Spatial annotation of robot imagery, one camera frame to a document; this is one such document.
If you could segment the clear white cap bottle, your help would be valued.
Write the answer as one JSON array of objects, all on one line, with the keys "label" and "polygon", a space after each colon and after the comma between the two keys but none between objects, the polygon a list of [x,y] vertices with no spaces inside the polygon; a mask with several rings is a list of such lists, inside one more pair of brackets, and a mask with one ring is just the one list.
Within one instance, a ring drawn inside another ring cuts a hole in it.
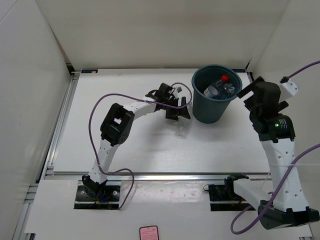
[{"label": "clear white cap bottle", "polygon": [[176,135],[181,139],[186,139],[190,133],[190,125],[178,125]]}]

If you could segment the blue label plastic bottle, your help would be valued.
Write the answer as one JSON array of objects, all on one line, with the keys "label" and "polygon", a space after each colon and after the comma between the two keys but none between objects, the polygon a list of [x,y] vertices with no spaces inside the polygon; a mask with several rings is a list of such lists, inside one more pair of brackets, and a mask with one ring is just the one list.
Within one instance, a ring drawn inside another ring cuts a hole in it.
[{"label": "blue label plastic bottle", "polygon": [[236,87],[233,86],[231,83],[225,83],[220,91],[218,92],[218,94],[214,97],[214,99],[216,100],[225,100],[225,99],[229,99],[232,96],[235,95],[236,93]]}]

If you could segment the red label plastic bottle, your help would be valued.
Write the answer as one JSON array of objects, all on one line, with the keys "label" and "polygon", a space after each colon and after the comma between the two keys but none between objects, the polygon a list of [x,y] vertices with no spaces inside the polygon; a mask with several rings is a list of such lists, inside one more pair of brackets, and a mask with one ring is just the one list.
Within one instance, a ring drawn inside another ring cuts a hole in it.
[{"label": "red label plastic bottle", "polygon": [[210,84],[204,91],[203,95],[208,98],[215,98],[219,95],[223,86],[228,82],[229,78],[227,75],[222,75],[219,80]]}]

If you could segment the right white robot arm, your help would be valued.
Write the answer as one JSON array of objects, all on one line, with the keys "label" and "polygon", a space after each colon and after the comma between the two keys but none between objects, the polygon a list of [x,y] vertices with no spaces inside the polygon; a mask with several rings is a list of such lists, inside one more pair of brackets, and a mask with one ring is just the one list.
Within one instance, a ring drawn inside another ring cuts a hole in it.
[{"label": "right white robot arm", "polygon": [[231,232],[240,235],[257,222],[266,230],[300,227],[320,220],[318,210],[310,208],[304,195],[296,162],[319,148],[315,145],[300,155],[295,154],[295,130],[291,118],[280,112],[288,107],[287,100],[299,88],[284,77],[280,84],[265,81],[261,76],[241,90],[237,96],[252,96],[244,101],[249,119],[265,151],[271,174],[273,193],[256,186],[247,175],[233,174],[224,179],[224,193],[230,200],[243,198],[258,213],[257,218],[243,230]]}]

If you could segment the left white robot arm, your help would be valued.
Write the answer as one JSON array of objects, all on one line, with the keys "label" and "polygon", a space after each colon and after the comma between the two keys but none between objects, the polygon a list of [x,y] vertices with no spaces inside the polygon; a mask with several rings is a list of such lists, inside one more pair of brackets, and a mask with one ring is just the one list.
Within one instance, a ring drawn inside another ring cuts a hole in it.
[{"label": "left white robot arm", "polygon": [[162,83],[158,89],[151,90],[142,99],[131,97],[127,105],[114,103],[100,126],[100,146],[94,147],[94,164],[88,174],[82,176],[86,194],[95,201],[107,197],[105,187],[110,165],[117,149],[129,137],[135,120],[160,110],[165,111],[165,118],[177,121],[180,117],[191,118],[188,106],[192,102],[179,96],[183,83],[172,85]]}]

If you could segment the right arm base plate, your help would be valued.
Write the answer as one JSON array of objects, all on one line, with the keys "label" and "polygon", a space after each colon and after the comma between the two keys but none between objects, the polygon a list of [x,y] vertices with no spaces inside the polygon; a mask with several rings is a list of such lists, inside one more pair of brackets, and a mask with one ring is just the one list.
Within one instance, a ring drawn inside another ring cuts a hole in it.
[{"label": "right arm base plate", "polygon": [[203,190],[209,194],[211,212],[242,211],[249,207],[249,211],[255,209],[246,200],[234,192],[234,181],[249,179],[245,174],[232,174],[223,180],[222,184],[208,183]]}]

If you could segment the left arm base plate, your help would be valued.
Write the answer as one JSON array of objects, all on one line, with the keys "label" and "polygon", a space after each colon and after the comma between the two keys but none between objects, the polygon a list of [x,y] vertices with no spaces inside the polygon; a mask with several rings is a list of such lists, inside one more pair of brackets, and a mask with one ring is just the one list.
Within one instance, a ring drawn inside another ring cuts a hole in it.
[{"label": "left arm base plate", "polygon": [[117,210],[120,206],[120,196],[120,181],[107,181],[97,194],[89,193],[89,190],[79,181],[73,208],[75,210]]}]

